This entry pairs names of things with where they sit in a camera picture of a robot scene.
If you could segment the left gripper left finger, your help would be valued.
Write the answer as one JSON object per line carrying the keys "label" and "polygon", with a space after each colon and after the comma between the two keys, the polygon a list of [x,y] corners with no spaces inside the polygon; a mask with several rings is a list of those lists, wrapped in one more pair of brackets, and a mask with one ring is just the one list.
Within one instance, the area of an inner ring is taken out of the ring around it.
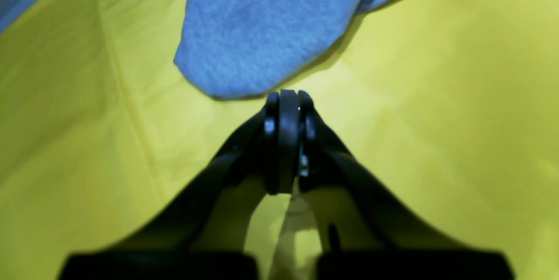
{"label": "left gripper left finger", "polygon": [[240,125],[208,165],[154,219],[98,252],[72,255],[61,280],[257,280],[243,253],[250,218],[277,171],[264,155],[277,138],[280,96]]}

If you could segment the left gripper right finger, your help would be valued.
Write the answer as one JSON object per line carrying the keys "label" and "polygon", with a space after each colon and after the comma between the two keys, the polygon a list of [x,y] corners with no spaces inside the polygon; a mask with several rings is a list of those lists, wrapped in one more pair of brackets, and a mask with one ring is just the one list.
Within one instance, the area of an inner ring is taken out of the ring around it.
{"label": "left gripper right finger", "polygon": [[304,91],[279,94],[279,190],[295,180],[316,217],[318,280],[513,280],[500,252],[473,249],[414,214],[324,123]]}

